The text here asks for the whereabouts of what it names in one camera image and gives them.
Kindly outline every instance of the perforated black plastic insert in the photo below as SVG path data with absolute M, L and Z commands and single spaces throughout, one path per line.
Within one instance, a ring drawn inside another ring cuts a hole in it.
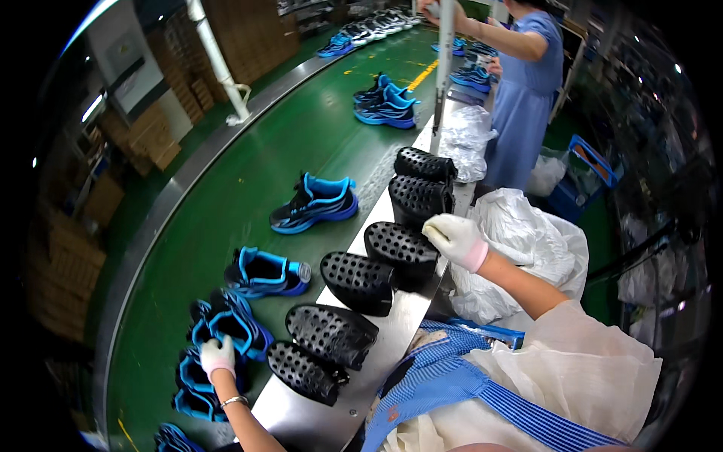
M 457 168 L 451 158 L 437 157 L 417 148 L 401 148 L 394 160 L 394 171 L 431 182 L 451 184 L 457 178 Z
M 335 251 L 321 259 L 320 270 L 331 293 L 349 309 L 378 317 L 389 315 L 391 266 L 364 256 Z
M 394 267 L 399 289 L 418 291 L 435 273 L 439 252 L 419 232 L 387 221 L 370 224 L 364 231 L 364 247 L 373 260 Z
M 440 213 L 452 213 L 452 187 L 413 176 L 396 175 L 389 182 L 395 223 L 421 232 L 426 220 Z
M 266 356 L 271 372 L 289 388 L 324 405 L 333 406 L 339 387 L 349 380 L 342 367 L 324 362 L 291 342 L 274 342 Z
M 379 328 L 362 315 L 326 304 L 300 304 L 286 314 L 286 329 L 309 353 L 361 370 Z

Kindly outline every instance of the blue bin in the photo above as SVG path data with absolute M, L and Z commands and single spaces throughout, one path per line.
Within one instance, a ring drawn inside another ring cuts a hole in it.
M 610 165 L 602 155 L 579 135 L 573 135 L 568 150 L 578 156 L 580 160 L 587 163 L 603 181 L 600 188 L 598 188 L 595 193 L 590 194 L 582 205 L 577 205 L 576 200 L 581 193 L 578 191 L 575 182 L 570 178 L 569 174 L 566 174 L 565 177 L 562 178 L 562 181 L 552 190 L 550 196 L 547 197 L 547 202 L 555 210 L 557 216 L 571 223 L 575 223 L 590 203 L 595 201 L 603 191 L 615 187 L 618 180 L 615 172 L 610 168 Z

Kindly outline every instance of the pink glove cuff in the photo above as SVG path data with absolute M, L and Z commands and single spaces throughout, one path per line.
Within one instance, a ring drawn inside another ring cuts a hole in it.
M 462 259 L 460 265 L 469 270 L 470 273 L 477 273 L 484 260 L 487 258 L 487 250 L 489 245 L 482 239 L 477 239 L 469 250 L 467 256 Z
M 211 381 L 211 374 L 216 369 L 226 369 L 231 372 L 231 375 L 234 376 L 234 380 L 236 379 L 236 370 L 234 369 L 234 366 L 232 366 L 231 363 L 228 362 L 228 360 L 226 359 L 217 359 L 208 363 L 206 367 L 210 369 L 206 370 L 206 375 L 208 375 L 208 381 Z

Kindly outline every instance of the apron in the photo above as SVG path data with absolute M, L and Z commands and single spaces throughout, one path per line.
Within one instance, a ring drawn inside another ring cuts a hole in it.
M 542 148 L 547 120 L 562 85 L 562 32 L 546 12 L 531 12 L 513 24 L 512 31 L 534 31 L 548 41 L 539 61 L 522 61 L 500 52 L 502 79 L 495 93 L 492 128 L 500 136 L 485 153 L 487 175 L 494 188 L 525 189 Z
M 377 394 L 361 452 L 375 452 L 402 422 L 440 406 L 479 397 L 518 429 L 555 451 L 578 452 L 624 442 L 571 422 L 490 380 L 462 358 L 488 350 L 480 335 L 458 326 L 425 320 L 420 328 L 439 338 L 412 350 Z

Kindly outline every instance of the forearm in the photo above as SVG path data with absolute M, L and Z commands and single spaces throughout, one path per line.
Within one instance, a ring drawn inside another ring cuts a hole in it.
M 467 18 L 460 28 L 461 30 L 457 30 L 458 32 L 473 36 L 488 46 L 517 59 L 538 61 L 544 54 L 544 51 L 540 51 L 539 42 L 536 42 L 535 38 L 530 35 L 488 25 L 471 18 Z
M 239 395 L 233 375 L 225 369 L 217 369 L 211 375 L 218 400 L 223 402 Z M 276 438 L 266 431 L 251 414 L 251 410 L 238 402 L 223 408 L 231 428 L 246 452 L 286 452 Z
M 492 250 L 477 274 L 506 290 L 533 320 L 569 299 L 552 284 L 517 268 Z

